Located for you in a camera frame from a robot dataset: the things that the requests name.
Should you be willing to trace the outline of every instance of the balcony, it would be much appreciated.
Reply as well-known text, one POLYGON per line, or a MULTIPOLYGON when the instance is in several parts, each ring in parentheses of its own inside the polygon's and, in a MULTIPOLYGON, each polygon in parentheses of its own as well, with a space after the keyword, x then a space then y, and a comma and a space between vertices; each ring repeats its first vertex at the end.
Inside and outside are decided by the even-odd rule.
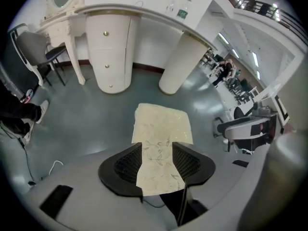
POLYGON ((236 9, 257 13, 279 23, 308 46, 308 33, 302 23, 275 4, 268 4, 257 0, 229 0, 229 2, 236 9))

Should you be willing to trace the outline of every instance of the black office chair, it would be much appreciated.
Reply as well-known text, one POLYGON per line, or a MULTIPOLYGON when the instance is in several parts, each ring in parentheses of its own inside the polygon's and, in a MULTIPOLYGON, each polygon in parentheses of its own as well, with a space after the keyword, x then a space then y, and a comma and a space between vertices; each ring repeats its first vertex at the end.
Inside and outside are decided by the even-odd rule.
POLYGON ((47 48, 46 37, 44 35, 31 33, 28 31, 24 31, 21 35, 18 36, 16 39, 16 44, 24 57, 32 66, 49 64, 51 69, 55 71, 61 83, 65 86, 65 83, 63 82, 56 66, 53 63, 53 61, 56 60, 58 65, 60 65, 57 57, 66 51, 65 46, 53 48, 51 51, 45 54, 45 50, 47 48))

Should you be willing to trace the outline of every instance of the white vanity table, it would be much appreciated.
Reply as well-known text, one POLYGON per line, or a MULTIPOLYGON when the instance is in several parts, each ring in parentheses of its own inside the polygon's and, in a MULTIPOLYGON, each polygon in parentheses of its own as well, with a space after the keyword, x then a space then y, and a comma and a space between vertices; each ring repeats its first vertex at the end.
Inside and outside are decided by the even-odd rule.
POLYGON ((48 36, 53 47, 66 45, 81 85, 85 79, 78 64, 75 37, 86 33, 89 61, 99 88, 106 93, 123 92, 130 86, 135 38, 141 17, 183 32, 159 82, 159 88, 166 94, 176 93, 207 49, 215 49, 183 23, 148 9, 124 4, 84 6, 84 0, 68 0, 66 4, 63 9, 53 0, 47 0, 47 19, 36 32, 48 36))

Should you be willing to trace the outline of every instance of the chair backrest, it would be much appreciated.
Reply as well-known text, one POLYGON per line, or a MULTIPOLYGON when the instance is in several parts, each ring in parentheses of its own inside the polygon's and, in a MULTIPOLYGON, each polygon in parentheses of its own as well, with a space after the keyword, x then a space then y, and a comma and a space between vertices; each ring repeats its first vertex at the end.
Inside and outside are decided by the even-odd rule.
POLYGON ((24 31, 17 37, 16 44, 32 66, 47 62, 45 56, 47 39, 44 35, 24 31))

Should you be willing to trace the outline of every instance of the fluorescent light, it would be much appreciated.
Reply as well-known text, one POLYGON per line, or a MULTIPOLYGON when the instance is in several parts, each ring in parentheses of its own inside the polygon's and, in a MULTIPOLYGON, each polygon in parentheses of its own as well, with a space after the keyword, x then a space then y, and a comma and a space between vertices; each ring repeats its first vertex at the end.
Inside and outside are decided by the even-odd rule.
POLYGON ((236 51, 234 49, 232 49, 234 55, 236 55, 237 58, 240 58, 239 55, 236 53, 236 51))
POLYGON ((252 55, 254 56, 256 66, 259 67, 257 55, 254 52, 252 52, 252 55))
POLYGON ((223 41, 225 41, 226 44, 229 44, 229 42, 225 39, 225 37, 221 33, 218 33, 218 35, 223 39, 223 41))

